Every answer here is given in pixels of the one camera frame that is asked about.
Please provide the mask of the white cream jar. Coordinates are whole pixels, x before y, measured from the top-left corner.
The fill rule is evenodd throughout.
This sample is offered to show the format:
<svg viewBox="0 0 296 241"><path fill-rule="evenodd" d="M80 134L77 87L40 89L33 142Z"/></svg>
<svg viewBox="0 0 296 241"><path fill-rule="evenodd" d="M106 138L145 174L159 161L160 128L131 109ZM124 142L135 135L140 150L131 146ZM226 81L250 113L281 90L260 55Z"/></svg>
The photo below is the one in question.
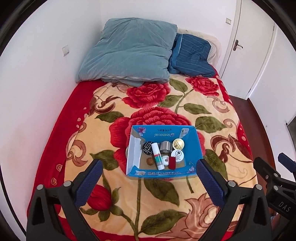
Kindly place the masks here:
<svg viewBox="0 0 296 241"><path fill-rule="evenodd" d="M175 157L175 161L179 163L184 160L185 155L182 150L173 150L171 152L171 157Z"/></svg>

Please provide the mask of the red small box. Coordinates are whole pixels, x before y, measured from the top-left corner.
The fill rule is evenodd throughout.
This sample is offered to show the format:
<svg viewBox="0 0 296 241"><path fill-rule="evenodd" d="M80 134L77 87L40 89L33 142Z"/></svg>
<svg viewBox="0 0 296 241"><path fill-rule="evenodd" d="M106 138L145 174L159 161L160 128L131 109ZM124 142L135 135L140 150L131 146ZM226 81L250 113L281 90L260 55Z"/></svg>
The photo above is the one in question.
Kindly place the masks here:
<svg viewBox="0 0 296 241"><path fill-rule="evenodd" d="M175 157L169 157L168 168L170 170L175 170L176 169L176 158Z"/></svg>

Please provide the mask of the brown walnut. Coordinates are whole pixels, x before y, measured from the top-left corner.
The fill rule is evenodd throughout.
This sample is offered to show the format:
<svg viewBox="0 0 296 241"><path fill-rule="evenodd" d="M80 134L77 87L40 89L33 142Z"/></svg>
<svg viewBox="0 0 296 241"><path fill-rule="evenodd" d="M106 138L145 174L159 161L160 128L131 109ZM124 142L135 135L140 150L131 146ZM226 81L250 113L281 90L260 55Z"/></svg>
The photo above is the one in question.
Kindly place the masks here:
<svg viewBox="0 0 296 241"><path fill-rule="evenodd" d="M152 166L152 165L154 164L154 160L153 160L153 158L147 158L147 164L148 164L149 166Z"/></svg>

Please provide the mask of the black round patterned tin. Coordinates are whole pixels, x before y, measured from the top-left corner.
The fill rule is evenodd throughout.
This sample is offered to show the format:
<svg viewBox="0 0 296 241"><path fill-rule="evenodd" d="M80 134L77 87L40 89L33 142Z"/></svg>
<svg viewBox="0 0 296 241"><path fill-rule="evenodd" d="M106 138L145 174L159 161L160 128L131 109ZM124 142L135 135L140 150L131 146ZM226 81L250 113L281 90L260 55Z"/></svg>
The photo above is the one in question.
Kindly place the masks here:
<svg viewBox="0 0 296 241"><path fill-rule="evenodd" d="M152 150L152 142L147 141L143 144L142 146L142 153L147 155L147 156L151 156L153 154L153 150Z"/></svg>

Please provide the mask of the blue cardboard box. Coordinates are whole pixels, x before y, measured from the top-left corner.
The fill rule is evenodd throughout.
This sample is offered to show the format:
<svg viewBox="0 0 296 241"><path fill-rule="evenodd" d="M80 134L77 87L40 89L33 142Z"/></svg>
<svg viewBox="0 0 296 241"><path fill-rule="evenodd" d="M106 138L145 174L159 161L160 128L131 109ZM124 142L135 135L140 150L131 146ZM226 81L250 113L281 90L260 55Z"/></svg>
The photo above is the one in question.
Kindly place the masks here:
<svg viewBox="0 0 296 241"><path fill-rule="evenodd" d="M159 171L153 154L147 156L142 153L142 146L147 141L158 143L160 146L163 141L172 143L177 138L181 138L185 142L185 147L182 149L185 157L183 161L176 162L175 170L170 170L168 166L165 166L164 170ZM175 125L133 125L126 148L126 157L125 174L127 176L150 179L195 177L197 161L203 158L195 127ZM154 164L152 166L147 164L147 158L153 158Z"/></svg>

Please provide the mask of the small white oval object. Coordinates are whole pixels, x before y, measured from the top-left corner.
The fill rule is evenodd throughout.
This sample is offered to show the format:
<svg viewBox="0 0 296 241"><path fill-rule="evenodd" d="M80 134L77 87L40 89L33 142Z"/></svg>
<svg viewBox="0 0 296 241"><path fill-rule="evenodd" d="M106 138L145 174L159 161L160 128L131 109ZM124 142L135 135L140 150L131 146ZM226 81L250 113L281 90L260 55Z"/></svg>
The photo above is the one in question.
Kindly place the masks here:
<svg viewBox="0 0 296 241"><path fill-rule="evenodd" d="M168 155L162 156L162 162L163 162L164 166L169 165L169 159L170 159L170 157Z"/></svg>

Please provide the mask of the silver metal tin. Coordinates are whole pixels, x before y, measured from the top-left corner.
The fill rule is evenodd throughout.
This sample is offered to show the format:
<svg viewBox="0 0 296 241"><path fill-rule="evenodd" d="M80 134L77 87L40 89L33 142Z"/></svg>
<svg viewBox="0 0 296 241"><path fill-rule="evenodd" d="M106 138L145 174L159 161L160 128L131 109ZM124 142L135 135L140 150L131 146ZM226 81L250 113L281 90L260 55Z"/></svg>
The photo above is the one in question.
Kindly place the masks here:
<svg viewBox="0 0 296 241"><path fill-rule="evenodd" d="M159 150L162 154L170 154L172 152L173 146L169 141L163 141L160 143Z"/></svg>

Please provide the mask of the white tube with green label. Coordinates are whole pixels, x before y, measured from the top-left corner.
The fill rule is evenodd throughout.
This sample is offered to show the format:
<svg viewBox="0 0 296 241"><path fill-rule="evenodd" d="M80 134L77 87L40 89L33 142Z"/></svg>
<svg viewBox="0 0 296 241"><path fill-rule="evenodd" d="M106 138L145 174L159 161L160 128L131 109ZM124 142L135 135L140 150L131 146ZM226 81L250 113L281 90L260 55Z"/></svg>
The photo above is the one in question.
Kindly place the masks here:
<svg viewBox="0 0 296 241"><path fill-rule="evenodd" d="M162 160L162 156L161 156L161 153L159 150L158 143L152 143L151 147L152 147L152 153L153 153L154 160L155 160L158 170L159 171L164 170L165 166L163 164L163 160Z"/></svg>

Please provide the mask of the cream white pillow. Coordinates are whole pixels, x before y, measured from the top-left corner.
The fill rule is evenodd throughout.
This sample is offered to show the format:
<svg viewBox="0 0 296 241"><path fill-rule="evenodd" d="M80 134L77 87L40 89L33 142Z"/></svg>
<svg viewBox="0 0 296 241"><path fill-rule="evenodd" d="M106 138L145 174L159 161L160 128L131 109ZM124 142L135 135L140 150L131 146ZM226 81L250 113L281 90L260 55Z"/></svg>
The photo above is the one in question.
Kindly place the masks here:
<svg viewBox="0 0 296 241"><path fill-rule="evenodd" d="M216 37L214 37L212 35L205 34L205 33L181 29L181 28L178 28L177 33L190 34L190 35L200 37L200 38L208 41L209 44L211 45L211 49L210 49L207 61L212 66L214 66L214 67L217 66L217 63L218 63L220 56L221 56L221 43Z"/></svg>

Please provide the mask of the white door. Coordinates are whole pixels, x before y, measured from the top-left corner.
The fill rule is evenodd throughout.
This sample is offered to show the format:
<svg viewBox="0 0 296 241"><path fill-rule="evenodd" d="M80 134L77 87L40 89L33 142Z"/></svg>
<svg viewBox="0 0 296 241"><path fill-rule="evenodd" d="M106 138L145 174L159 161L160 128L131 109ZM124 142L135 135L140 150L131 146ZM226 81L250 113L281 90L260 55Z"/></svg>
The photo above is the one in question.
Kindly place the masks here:
<svg viewBox="0 0 296 241"><path fill-rule="evenodd" d="M275 37L275 22L253 1L237 1L220 77L229 95L248 99L262 74ZM243 46L233 51L235 40Z"/></svg>

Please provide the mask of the dark blue striped pillow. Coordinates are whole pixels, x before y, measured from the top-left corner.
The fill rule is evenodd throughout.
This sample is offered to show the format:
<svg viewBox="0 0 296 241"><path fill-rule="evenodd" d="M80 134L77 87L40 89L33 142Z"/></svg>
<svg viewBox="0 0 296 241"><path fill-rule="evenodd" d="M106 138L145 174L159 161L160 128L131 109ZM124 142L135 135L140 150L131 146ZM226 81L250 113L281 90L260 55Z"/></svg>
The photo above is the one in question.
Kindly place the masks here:
<svg viewBox="0 0 296 241"><path fill-rule="evenodd" d="M215 76L216 70L207 61L210 50L211 45L207 40L190 34L177 33L169 59L169 73L191 77Z"/></svg>

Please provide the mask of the grey-blue pillow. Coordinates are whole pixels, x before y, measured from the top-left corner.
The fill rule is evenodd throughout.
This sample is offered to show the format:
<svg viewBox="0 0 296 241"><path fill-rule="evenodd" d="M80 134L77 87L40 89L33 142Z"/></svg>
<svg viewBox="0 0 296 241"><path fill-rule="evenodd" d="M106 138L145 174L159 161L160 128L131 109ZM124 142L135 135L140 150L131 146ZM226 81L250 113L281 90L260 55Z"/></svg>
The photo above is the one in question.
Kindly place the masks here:
<svg viewBox="0 0 296 241"><path fill-rule="evenodd" d="M177 25L165 21L109 19L83 59L77 81L102 79L134 87L151 81L167 83L177 30Z"/></svg>

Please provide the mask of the wall light switch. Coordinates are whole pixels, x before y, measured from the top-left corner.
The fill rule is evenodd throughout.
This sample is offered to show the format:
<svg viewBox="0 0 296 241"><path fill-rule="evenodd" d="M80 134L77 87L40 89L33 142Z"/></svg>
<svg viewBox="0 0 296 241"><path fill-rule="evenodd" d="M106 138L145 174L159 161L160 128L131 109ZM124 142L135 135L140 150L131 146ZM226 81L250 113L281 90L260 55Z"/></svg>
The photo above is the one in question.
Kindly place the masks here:
<svg viewBox="0 0 296 241"><path fill-rule="evenodd" d="M63 56L67 56L69 54L69 47L68 45L65 45L64 47L62 47L62 52L63 52Z"/></svg>

